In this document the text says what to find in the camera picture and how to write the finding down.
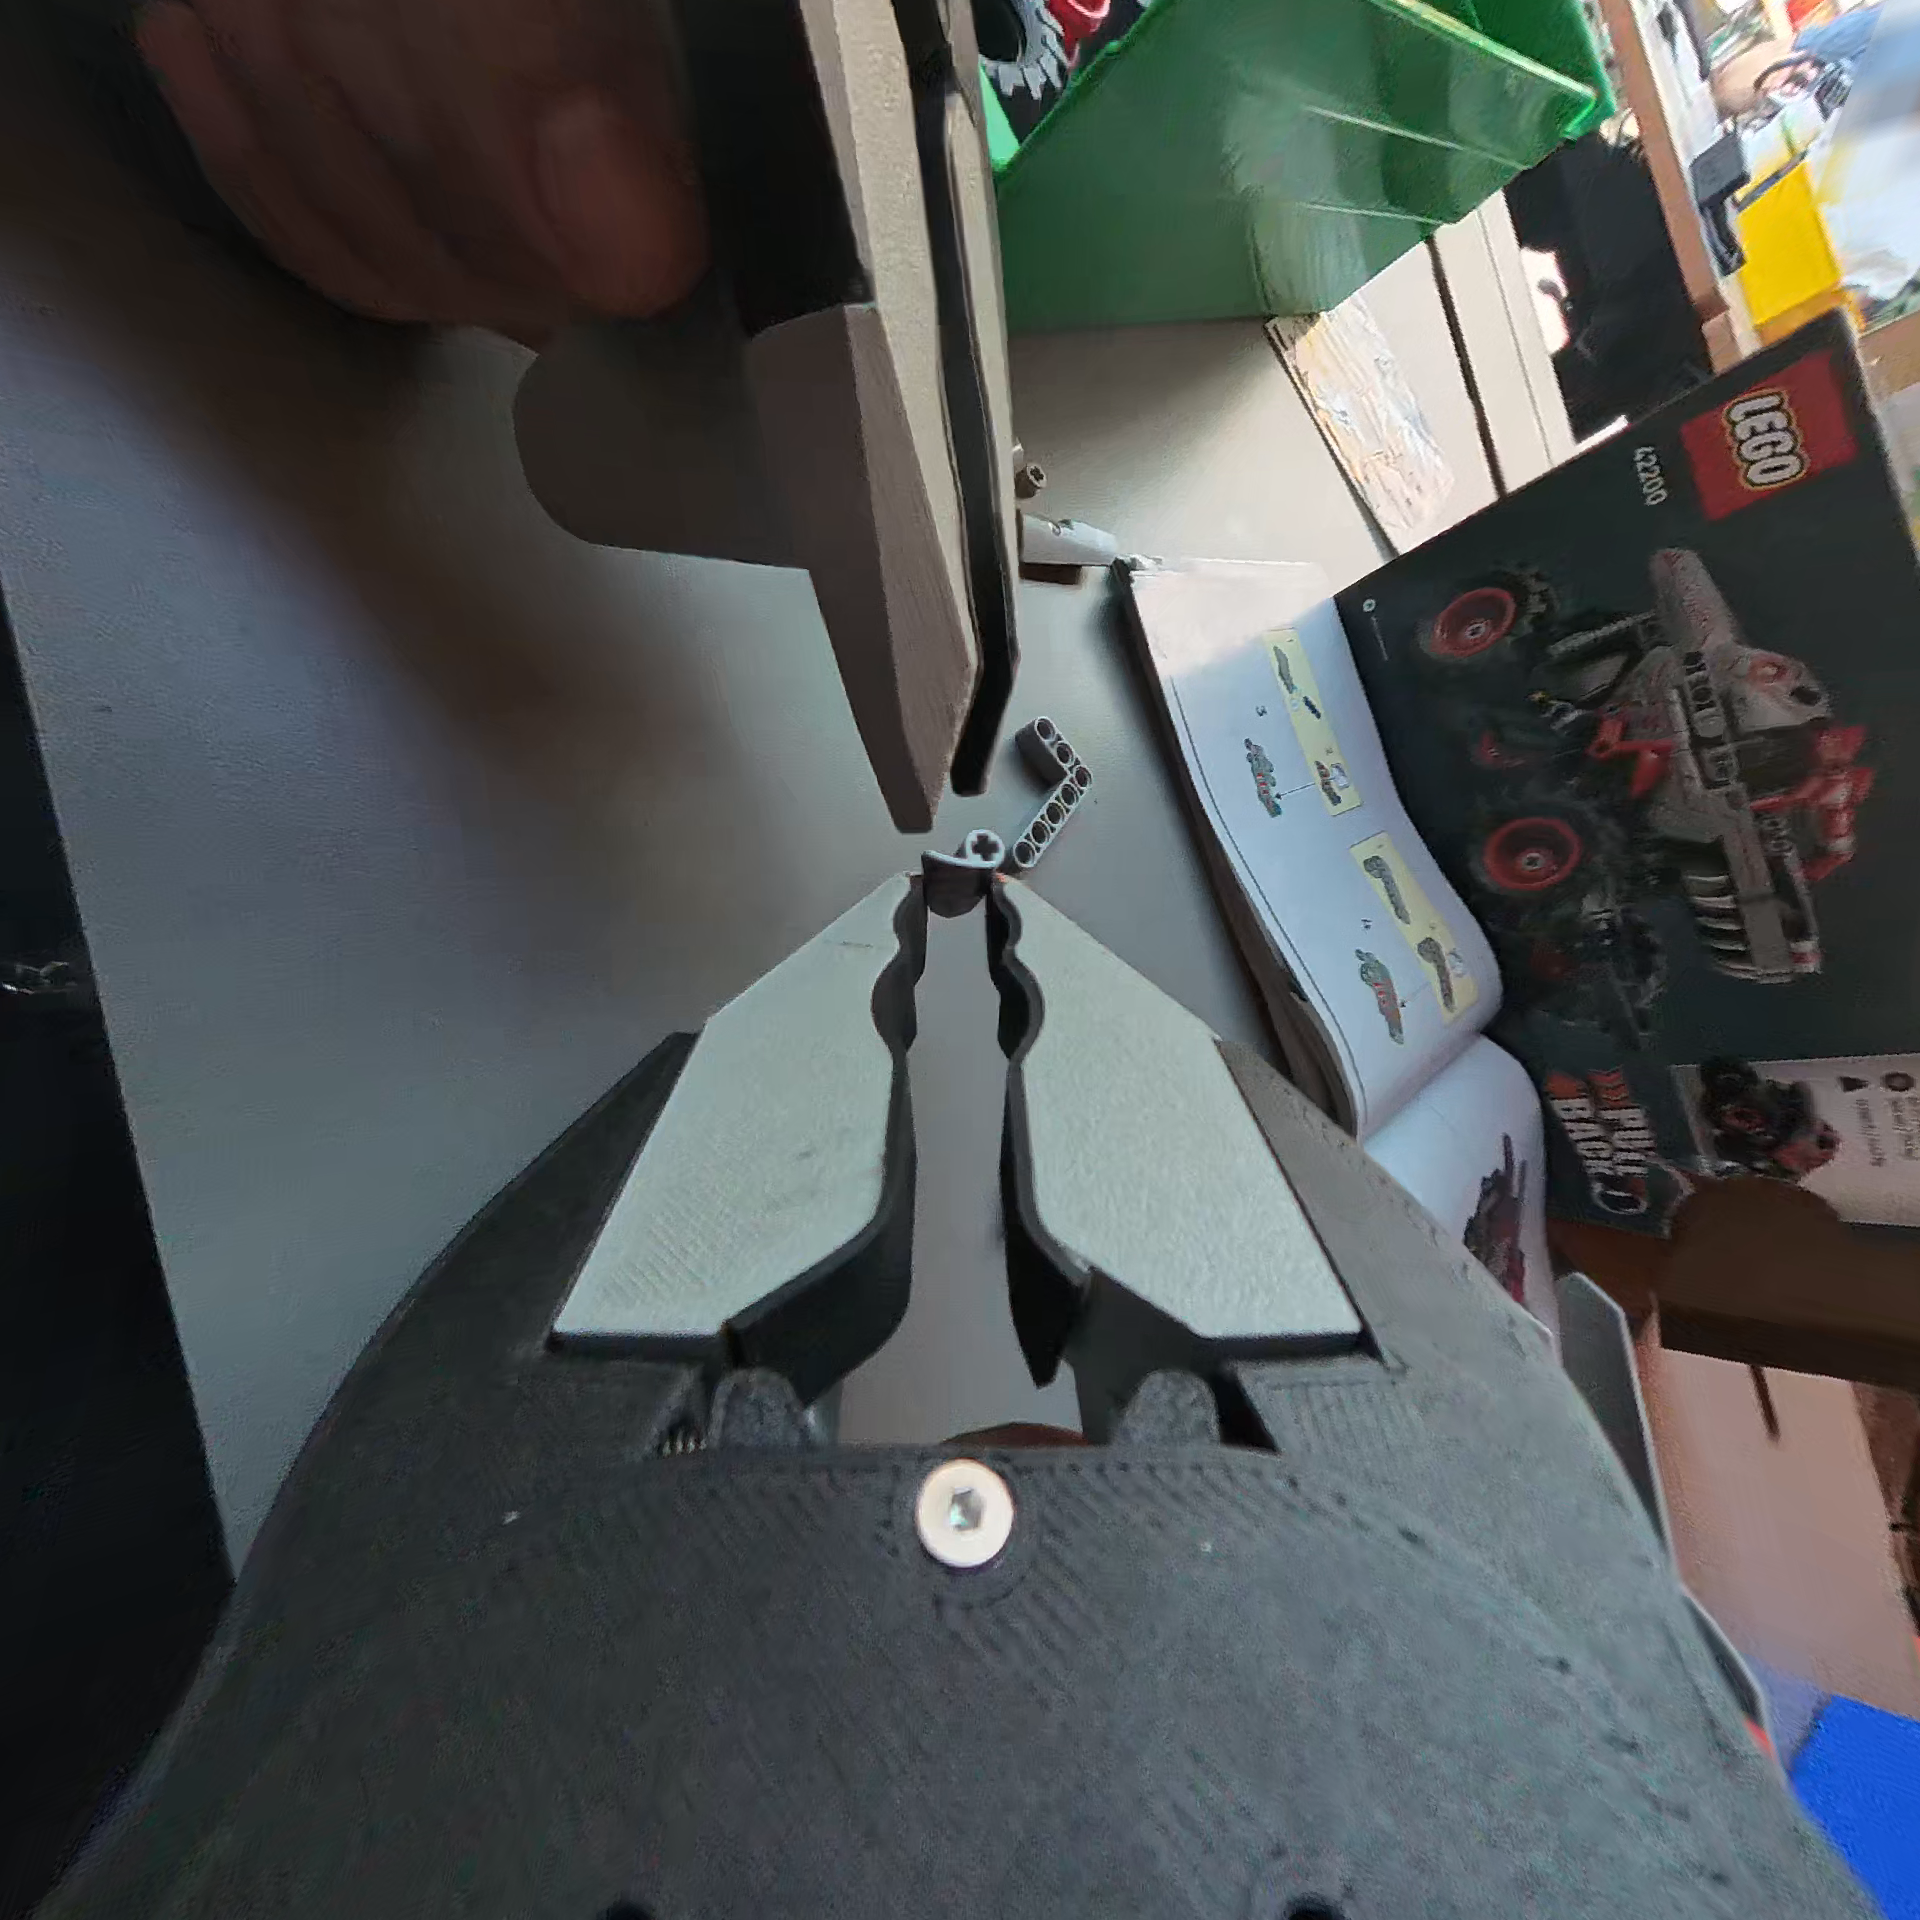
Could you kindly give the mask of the printed sticker sheet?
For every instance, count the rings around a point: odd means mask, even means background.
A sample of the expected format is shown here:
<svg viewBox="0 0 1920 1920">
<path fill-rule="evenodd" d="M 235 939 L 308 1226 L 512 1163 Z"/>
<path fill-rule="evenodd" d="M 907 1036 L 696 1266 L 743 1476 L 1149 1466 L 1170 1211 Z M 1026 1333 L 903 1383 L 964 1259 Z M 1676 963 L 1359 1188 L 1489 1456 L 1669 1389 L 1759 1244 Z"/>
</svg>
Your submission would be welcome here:
<svg viewBox="0 0 1920 1920">
<path fill-rule="evenodd" d="M 1332 464 L 1392 557 L 1437 532 L 1454 464 L 1364 293 L 1266 339 Z"/>
</svg>

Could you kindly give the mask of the dark grey lego axle connector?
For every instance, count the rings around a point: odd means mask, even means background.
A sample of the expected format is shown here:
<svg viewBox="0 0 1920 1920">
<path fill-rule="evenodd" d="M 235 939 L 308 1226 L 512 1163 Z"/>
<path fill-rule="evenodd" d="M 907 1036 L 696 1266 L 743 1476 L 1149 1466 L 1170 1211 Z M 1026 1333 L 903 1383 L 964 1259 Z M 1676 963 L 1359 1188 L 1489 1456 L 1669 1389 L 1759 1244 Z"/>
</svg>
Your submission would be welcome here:
<svg viewBox="0 0 1920 1920">
<path fill-rule="evenodd" d="M 920 854 L 920 899 L 927 914 L 951 920 L 972 914 L 1009 858 L 1005 840 L 993 827 L 972 827 L 964 840 L 943 854 Z"/>
</svg>

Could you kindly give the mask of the small green plastic bin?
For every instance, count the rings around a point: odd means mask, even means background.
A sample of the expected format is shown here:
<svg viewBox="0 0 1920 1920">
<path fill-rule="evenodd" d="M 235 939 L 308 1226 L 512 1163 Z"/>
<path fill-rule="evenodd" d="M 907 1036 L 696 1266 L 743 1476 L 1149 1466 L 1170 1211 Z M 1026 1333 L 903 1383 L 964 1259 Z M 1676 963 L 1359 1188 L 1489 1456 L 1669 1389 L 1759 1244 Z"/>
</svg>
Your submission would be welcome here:
<svg viewBox="0 0 1920 1920">
<path fill-rule="evenodd" d="M 1569 122 L 1569 138 L 1598 131 L 1616 116 L 1610 45 L 1598 4 L 1431 4 L 1463 28 L 1499 45 L 1507 54 L 1560 72 L 1593 98 Z"/>
</svg>

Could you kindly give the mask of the grey L-shaped lego beam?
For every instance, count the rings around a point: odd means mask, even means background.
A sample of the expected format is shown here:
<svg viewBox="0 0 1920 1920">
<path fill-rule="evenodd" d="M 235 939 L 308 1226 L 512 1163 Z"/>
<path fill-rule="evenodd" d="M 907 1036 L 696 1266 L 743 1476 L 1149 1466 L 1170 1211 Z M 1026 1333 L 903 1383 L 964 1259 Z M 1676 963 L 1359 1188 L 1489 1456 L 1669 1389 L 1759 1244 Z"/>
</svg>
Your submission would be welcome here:
<svg viewBox="0 0 1920 1920">
<path fill-rule="evenodd" d="M 1050 717 L 1033 717 L 1022 724 L 1014 734 L 1014 752 L 1022 773 L 1035 786 L 1035 803 L 1009 844 L 1003 872 L 1009 878 L 1023 878 L 1043 863 L 1046 851 L 1062 838 L 1068 821 L 1090 803 L 1096 777 L 1093 766 Z"/>
</svg>

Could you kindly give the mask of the blue plastic object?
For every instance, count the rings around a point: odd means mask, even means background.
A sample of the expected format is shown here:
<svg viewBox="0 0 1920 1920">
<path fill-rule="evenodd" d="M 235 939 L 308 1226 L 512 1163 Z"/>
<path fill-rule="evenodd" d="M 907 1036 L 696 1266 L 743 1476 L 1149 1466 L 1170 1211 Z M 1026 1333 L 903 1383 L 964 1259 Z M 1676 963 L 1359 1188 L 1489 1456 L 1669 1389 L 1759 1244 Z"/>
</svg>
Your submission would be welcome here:
<svg viewBox="0 0 1920 1920">
<path fill-rule="evenodd" d="M 1831 1695 L 1788 1781 L 1887 1918 L 1917 1918 L 1917 1718 Z"/>
</svg>

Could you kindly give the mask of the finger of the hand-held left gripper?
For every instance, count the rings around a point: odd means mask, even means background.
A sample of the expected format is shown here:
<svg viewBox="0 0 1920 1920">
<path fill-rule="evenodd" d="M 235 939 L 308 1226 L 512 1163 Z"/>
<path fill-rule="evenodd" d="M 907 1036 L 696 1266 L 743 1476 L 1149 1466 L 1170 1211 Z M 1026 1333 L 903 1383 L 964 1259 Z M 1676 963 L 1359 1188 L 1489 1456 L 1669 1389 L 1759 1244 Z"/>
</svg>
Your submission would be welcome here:
<svg viewBox="0 0 1920 1920">
<path fill-rule="evenodd" d="M 978 670 L 950 784 L 987 793 L 1022 667 L 1010 356 L 972 4 L 911 6 L 911 107 Z"/>
<path fill-rule="evenodd" d="M 662 6 L 695 139 L 685 4 Z M 746 339 L 714 255 L 665 313 L 576 323 L 541 349 L 516 385 L 514 436 L 541 511 L 583 542 L 805 573 L 883 807 L 920 835 L 951 793 L 978 652 L 915 146 L 911 4 L 801 11 L 870 300 Z"/>
</svg>

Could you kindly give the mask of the yellow plastic bin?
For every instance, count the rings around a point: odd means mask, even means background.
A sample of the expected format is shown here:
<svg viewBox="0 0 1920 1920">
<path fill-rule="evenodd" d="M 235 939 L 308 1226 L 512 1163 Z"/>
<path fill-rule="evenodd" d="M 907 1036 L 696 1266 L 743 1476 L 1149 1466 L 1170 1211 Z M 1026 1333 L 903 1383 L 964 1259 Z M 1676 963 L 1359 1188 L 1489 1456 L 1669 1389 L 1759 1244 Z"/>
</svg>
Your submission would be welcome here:
<svg viewBox="0 0 1920 1920">
<path fill-rule="evenodd" d="M 1793 336 L 1823 313 L 1852 313 L 1852 293 L 1812 177 L 1812 152 L 1795 152 L 1732 198 L 1736 272 L 1746 319 L 1760 346 Z"/>
</svg>

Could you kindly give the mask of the light grey lego pin connector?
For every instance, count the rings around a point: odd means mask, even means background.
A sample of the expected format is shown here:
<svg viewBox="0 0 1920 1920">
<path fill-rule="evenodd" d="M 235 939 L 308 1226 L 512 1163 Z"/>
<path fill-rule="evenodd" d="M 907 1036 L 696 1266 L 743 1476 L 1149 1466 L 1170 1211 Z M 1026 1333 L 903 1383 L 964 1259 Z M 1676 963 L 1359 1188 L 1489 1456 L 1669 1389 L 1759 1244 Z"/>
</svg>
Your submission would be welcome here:
<svg viewBox="0 0 1920 1920">
<path fill-rule="evenodd" d="M 1023 579 L 1079 579 L 1118 563 L 1119 546 L 1104 529 L 1076 517 L 1046 514 L 1046 470 L 1022 442 L 1010 445 L 1014 560 Z"/>
</svg>

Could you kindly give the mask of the person's left hand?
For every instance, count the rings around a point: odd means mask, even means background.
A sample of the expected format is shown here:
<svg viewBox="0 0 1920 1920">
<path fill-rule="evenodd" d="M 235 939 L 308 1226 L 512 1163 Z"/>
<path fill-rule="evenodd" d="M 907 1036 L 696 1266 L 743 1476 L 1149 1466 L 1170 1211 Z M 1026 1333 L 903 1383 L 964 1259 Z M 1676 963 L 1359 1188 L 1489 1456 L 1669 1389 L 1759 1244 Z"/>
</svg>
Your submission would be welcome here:
<svg viewBox="0 0 1920 1920">
<path fill-rule="evenodd" d="M 368 320 L 540 346 L 709 272 L 662 4 L 142 4 L 135 45 L 243 229 Z"/>
</svg>

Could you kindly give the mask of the large green plastic bin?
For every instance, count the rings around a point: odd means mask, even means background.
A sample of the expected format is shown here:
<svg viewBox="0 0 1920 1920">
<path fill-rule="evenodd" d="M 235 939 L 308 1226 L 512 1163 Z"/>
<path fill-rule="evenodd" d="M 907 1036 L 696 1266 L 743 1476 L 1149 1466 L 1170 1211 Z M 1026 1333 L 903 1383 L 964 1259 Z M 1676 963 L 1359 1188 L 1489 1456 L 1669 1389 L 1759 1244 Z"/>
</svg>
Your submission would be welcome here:
<svg viewBox="0 0 1920 1920">
<path fill-rule="evenodd" d="M 1010 334 L 1323 313 L 1593 99 L 1431 4 L 1149 4 L 1046 99 L 981 89 Z"/>
</svg>

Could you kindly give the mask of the brown wooden furniture piece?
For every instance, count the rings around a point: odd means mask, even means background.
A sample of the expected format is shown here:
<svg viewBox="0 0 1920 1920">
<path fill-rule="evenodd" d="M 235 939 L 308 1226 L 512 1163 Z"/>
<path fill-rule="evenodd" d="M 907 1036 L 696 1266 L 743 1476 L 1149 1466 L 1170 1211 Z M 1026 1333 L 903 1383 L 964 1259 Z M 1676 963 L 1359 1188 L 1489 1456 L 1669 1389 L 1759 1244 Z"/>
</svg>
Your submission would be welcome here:
<svg viewBox="0 0 1920 1920">
<path fill-rule="evenodd" d="M 1917 1234 L 1808 1188 L 1697 1188 L 1664 1238 L 1551 1221 L 1551 1247 L 1664 1352 L 1917 1392 Z"/>
</svg>

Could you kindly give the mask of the black lego set box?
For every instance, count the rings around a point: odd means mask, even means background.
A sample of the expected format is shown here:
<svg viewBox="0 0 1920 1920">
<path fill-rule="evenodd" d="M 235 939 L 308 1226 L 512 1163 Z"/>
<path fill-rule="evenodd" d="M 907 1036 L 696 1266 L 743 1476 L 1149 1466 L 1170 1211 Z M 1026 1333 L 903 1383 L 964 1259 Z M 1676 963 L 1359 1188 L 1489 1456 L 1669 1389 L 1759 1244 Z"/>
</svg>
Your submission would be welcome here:
<svg viewBox="0 0 1920 1920">
<path fill-rule="evenodd" d="M 1548 1208 L 1917 1234 L 1917 546 L 1823 313 L 1334 594 L 1489 934 Z"/>
</svg>

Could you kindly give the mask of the open lego instruction booklet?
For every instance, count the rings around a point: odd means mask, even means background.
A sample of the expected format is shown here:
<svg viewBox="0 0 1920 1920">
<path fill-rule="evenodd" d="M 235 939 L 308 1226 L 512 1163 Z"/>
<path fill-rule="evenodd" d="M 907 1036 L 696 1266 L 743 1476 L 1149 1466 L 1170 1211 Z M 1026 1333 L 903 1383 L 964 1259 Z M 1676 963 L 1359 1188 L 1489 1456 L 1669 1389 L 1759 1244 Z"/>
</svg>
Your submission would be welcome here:
<svg viewBox="0 0 1920 1920">
<path fill-rule="evenodd" d="M 1332 585 L 1144 557 L 1115 583 L 1286 1077 L 1556 1338 L 1543 1105 L 1492 1041 L 1489 934 L 1405 809 Z"/>
</svg>

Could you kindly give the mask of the black chair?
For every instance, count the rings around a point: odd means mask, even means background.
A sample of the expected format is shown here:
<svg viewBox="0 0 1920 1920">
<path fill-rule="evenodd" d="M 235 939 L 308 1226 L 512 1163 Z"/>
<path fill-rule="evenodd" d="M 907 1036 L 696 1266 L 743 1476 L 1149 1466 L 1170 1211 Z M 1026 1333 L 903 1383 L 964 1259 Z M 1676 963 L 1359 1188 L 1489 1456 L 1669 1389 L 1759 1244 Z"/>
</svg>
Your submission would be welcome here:
<svg viewBox="0 0 1920 1920">
<path fill-rule="evenodd" d="M 1644 421 L 1712 378 L 1637 139 L 1590 131 L 1507 184 L 1526 253 L 1560 273 L 1566 344 L 1551 353 L 1579 442 Z"/>
</svg>

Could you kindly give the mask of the wooden shelf post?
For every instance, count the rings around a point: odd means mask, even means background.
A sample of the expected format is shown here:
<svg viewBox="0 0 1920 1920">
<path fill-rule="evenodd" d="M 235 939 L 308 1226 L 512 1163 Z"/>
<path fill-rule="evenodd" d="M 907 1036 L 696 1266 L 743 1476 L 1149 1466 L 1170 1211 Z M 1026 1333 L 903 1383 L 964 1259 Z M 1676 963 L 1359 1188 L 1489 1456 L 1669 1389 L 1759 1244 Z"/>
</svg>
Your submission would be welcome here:
<svg viewBox="0 0 1920 1920">
<path fill-rule="evenodd" d="M 1658 21 L 1662 4 L 1593 4 L 1617 103 L 1630 111 L 1644 146 L 1669 247 L 1687 291 L 1703 353 L 1714 374 L 1759 353 L 1759 331 L 1732 272 L 1720 272 L 1710 221 L 1694 193 L 1694 161 L 1720 138 L 1712 84 L 1697 72 L 1697 45 L 1680 4 L 1669 4 L 1674 32 Z"/>
</svg>

